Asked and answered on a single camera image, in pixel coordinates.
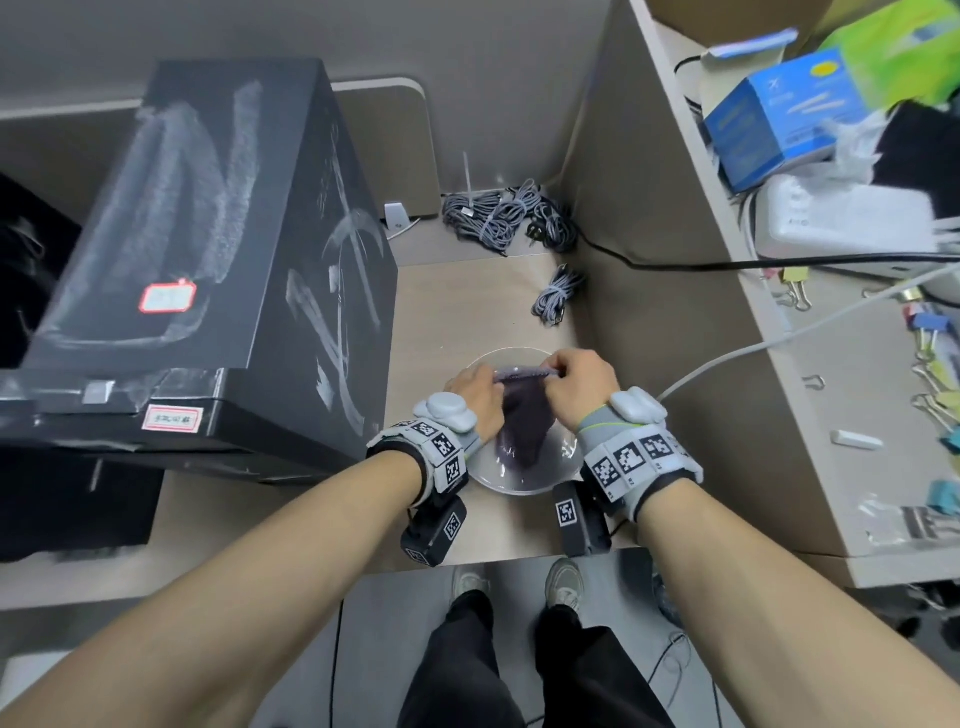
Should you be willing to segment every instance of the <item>red bordered label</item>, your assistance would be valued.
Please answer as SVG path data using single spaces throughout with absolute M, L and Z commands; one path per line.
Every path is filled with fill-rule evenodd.
M 151 283 L 140 297 L 140 313 L 183 313 L 197 296 L 197 284 L 180 279 L 176 283 Z
M 173 407 L 166 404 L 151 404 L 147 407 L 147 416 L 143 420 L 143 429 L 155 432 L 200 431 L 200 422 L 204 418 L 202 407 Z

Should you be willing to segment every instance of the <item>green bag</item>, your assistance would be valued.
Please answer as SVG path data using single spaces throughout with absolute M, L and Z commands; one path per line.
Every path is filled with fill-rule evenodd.
M 935 106 L 960 86 L 960 10 L 949 0 L 900 0 L 835 31 L 827 48 L 840 49 L 872 109 Z

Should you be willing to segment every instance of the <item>pant leg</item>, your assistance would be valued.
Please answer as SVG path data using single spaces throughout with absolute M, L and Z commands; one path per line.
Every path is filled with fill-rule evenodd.
M 467 592 L 430 636 L 400 711 L 400 728 L 522 728 L 493 653 L 493 606 Z
M 544 728 L 674 728 L 609 627 L 584 629 L 576 612 L 557 606 L 540 617 L 536 650 Z

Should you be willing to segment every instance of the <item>beige sneaker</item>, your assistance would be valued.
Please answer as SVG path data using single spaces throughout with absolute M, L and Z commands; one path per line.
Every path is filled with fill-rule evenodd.
M 490 581 L 486 564 L 466 564 L 453 569 L 453 598 L 451 603 L 467 592 L 483 592 L 490 596 Z
M 550 568 L 546 577 L 547 607 L 563 604 L 580 614 L 580 605 L 586 596 L 584 577 L 570 559 L 560 559 Z

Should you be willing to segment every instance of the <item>black tracker box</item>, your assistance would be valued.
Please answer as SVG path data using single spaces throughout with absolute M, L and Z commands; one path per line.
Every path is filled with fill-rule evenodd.
M 382 428 L 396 263 L 319 60 L 165 61 L 0 441 L 310 483 Z

